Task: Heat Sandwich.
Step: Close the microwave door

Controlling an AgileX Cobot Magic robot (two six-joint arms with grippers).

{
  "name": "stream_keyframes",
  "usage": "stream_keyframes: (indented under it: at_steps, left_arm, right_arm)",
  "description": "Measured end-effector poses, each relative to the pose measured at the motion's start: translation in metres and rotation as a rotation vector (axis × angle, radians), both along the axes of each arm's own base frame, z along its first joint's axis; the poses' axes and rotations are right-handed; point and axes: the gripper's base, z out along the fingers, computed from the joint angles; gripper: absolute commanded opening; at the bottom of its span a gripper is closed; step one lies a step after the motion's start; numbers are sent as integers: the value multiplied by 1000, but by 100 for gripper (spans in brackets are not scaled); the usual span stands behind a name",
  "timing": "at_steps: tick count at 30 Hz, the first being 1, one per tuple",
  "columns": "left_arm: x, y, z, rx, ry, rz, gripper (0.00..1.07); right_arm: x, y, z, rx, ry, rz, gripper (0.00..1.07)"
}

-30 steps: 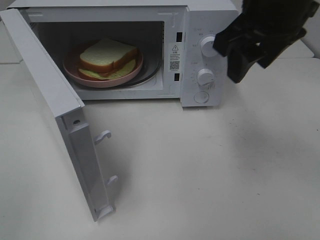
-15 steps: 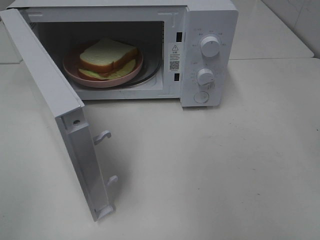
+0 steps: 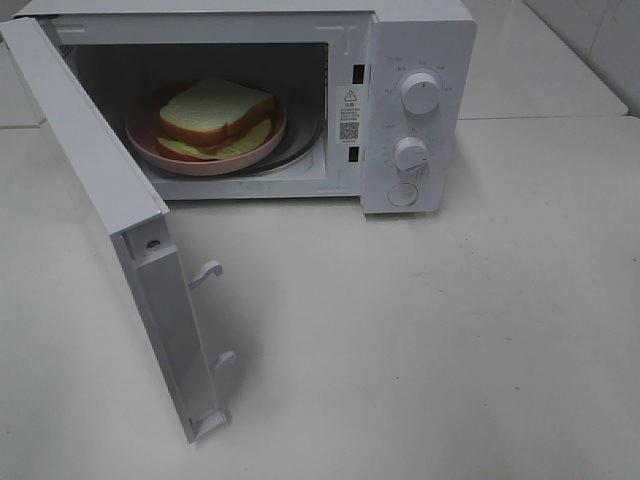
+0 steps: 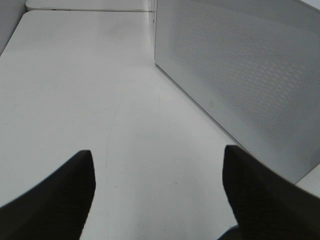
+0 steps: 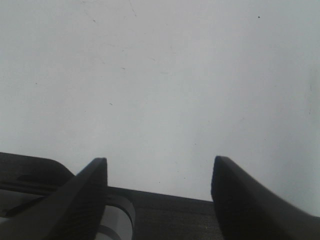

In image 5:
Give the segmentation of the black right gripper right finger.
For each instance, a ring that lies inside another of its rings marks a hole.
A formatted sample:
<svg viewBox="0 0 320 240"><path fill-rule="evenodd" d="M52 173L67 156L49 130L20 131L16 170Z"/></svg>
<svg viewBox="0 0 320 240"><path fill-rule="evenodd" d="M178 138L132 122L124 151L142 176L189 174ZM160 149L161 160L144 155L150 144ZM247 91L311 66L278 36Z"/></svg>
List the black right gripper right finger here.
<svg viewBox="0 0 320 240"><path fill-rule="evenodd" d="M320 219L275 195L226 156L211 180L215 215L226 240L318 240Z"/></svg>

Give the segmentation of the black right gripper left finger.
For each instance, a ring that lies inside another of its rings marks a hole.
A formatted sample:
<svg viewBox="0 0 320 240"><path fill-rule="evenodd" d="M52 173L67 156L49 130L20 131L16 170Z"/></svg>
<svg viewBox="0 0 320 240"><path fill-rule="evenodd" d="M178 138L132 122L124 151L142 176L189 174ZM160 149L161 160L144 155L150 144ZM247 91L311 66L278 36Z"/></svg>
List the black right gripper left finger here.
<svg viewBox="0 0 320 240"><path fill-rule="evenodd" d="M107 191L107 160L95 158L81 172L24 212L1 223L2 240L93 240Z"/></svg>

